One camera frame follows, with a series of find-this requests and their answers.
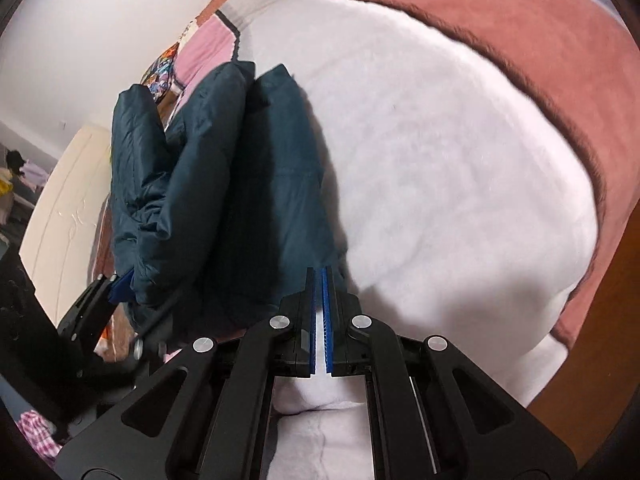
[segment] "blue gripper pad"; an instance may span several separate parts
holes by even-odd
[[[131,280],[133,280],[133,269],[111,284],[107,301],[114,305],[135,301],[136,293],[131,288]]]
[[[329,304],[329,283],[326,269],[320,272],[322,276],[322,325],[324,326],[324,363],[326,372],[334,371],[334,333],[331,328],[331,305]]]

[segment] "floor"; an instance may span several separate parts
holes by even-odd
[[[578,464],[604,441],[640,383],[640,206],[600,285],[578,341],[530,411]]]

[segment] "pink quilt patch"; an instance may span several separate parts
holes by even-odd
[[[238,37],[237,32],[231,27],[232,25],[223,21],[217,12],[202,24],[178,53],[174,63],[174,74],[177,82],[183,86],[184,92],[177,110],[187,102],[209,72],[234,58]]]

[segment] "black hair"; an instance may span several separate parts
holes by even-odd
[[[26,161],[22,158],[22,155],[17,150],[9,150],[6,152],[6,166],[16,175],[24,175],[21,168],[25,165]]]

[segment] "white wall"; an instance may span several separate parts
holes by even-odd
[[[23,0],[0,38],[0,142],[57,159],[82,124],[110,129],[118,93],[208,2]]]
[[[41,168],[51,172],[58,159],[49,155],[42,147],[35,146],[24,137],[0,121],[0,144],[9,150],[18,150],[23,158],[35,162]]]

